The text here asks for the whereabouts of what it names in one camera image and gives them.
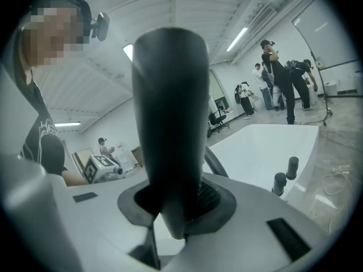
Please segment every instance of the ceiling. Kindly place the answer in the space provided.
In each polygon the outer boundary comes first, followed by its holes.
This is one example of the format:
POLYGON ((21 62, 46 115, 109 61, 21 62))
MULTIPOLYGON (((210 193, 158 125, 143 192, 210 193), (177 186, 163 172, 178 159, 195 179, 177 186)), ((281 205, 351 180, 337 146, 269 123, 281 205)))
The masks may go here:
POLYGON ((76 127, 58 128, 60 133, 83 132, 132 97, 131 62, 123 47, 143 33, 159 27, 190 29, 207 42, 210 63, 236 62, 252 40, 272 28, 279 14, 289 10, 295 0, 86 1, 94 18, 101 11, 108 13, 107 39, 91 39, 84 52, 64 59, 57 67, 35 71, 35 81, 53 121, 81 122, 76 127), (227 52, 243 27, 248 31, 227 52))

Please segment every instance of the gray floor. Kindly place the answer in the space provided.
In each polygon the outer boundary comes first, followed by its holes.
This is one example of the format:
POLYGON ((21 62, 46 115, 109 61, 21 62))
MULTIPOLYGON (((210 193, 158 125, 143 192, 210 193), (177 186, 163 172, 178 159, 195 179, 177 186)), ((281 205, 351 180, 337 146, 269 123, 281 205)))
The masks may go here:
MULTIPOLYGON (((356 194, 362 187, 362 162, 363 147, 363 99, 338 98, 329 99, 328 106, 332 109, 333 116, 327 120, 327 126, 322 122, 313 123, 319 126, 319 146, 315 167, 304 205, 307 206, 306 214, 314 220, 327 234, 339 231, 348 218, 349 211, 354 206, 356 194), (334 168, 341 168, 342 175, 330 175, 334 168)), ((300 108, 301 102, 296 102, 295 108, 300 108)), ((314 109, 324 108, 320 100, 314 109)), ((325 109, 295 111, 296 121, 306 124, 317 122, 324 118, 325 109)), ((286 124, 286 111, 261 110, 255 112, 249 120, 245 116, 230 123, 230 129, 223 128, 219 134, 212 135, 208 146, 231 136, 243 127, 250 124, 286 124)))

